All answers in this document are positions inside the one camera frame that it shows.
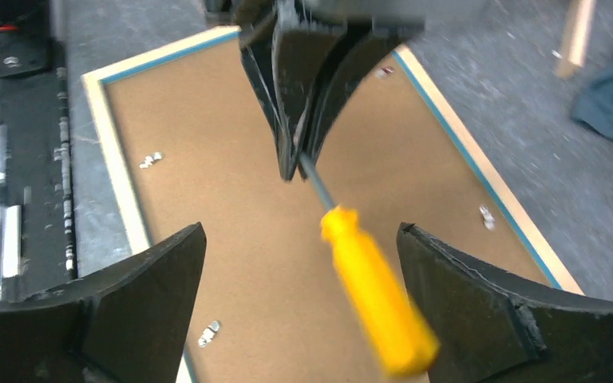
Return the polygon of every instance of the brown cardboard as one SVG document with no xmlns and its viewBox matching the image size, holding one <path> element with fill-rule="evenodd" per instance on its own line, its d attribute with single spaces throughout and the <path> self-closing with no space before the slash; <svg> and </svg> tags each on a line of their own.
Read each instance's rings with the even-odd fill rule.
<svg viewBox="0 0 613 383">
<path fill-rule="evenodd" d="M 399 276 L 395 236 L 406 221 L 547 283 L 399 65 L 385 65 L 395 73 L 362 84 L 318 162 L 334 198 L 358 209 Z M 386 381 L 320 239 L 322 207 L 309 184 L 279 177 L 237 43 L 118 81 L 107 95 L 152 240 L 197 221 L 208 235 L 188 339 L 199 381 Z M 140 169 L 156 151 L 164 159 Z M 200 349 L 213 320 L 222 329 Z"/>
</svg>

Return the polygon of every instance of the gray floor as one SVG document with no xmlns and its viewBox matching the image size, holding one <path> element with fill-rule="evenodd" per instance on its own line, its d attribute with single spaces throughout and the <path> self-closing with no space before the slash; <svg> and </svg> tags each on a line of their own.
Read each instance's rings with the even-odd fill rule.
<svg viewBox="0 0 613 383">
<path fill-rule="evenodd" d="M 410 47 L 586 293 L 613 299 L 613 144 L 568 119 L 575 95 L 613 60 L 613 1 L 598 1 L 587 67 L 562 81 L 553 51 L 568 3 L 493 1 L 484 19 L 429 28 Z M 193 0 L 78 0 L 69 14 L 79 254 L 88 274 L 130 251 L 80 76 L 205 26 Z"/>
</svg>

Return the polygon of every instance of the screwdriver shaft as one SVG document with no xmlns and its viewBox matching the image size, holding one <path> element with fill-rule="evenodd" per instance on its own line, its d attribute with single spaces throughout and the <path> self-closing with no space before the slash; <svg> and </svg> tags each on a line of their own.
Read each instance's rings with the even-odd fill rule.
<svg viewBox="0 0 613 383">
<path fill-rule="evenodd" d="M 321 177 L 318 175 L 318 172 L 316 172 L 314 162 L 311 161 L 311 158 L 304 153 L 299 155 L 299 162 L 302 164 L 302 169 L 304 169 L 306 177 L 314 186 L 314 190 L 316 191 L 316 194 L 318 194 L 318 198 L 321 200 L 323 207 L 326 209 L 326 211 L 334 209 L 336 205 L 334 204 L 332 196 L 327 191 L 325 184 L 321 180 Z"/>
</svg>

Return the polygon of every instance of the yellow screwdriver handle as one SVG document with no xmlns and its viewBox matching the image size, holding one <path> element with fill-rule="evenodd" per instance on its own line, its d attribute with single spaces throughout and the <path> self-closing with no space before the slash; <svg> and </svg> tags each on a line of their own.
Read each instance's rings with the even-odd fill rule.
<svg viewBox="0 0 613 383">
<path fill-rule="evenodd" d="M 321 220 L 334 268 L 387 375 L 424 373 L 440 344 L 411 302 L 374 239 L 358 228 L 356 211 L 336 207 Z"/>
</svg>

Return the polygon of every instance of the wooden stick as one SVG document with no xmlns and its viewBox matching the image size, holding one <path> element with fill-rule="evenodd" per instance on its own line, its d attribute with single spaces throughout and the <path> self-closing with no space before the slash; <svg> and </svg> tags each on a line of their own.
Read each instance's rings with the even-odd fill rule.
<svg viewBox="0 0 613 383">
<path fill-rule="evenodd" d="M 596 0 L 572 0 L 565 22 L 563 44 L 560 47 L 560 62 L 556 75 L 568 78 L 583 67 L 586 60 L 588 39 L 595 11 Z"/>
</svg>

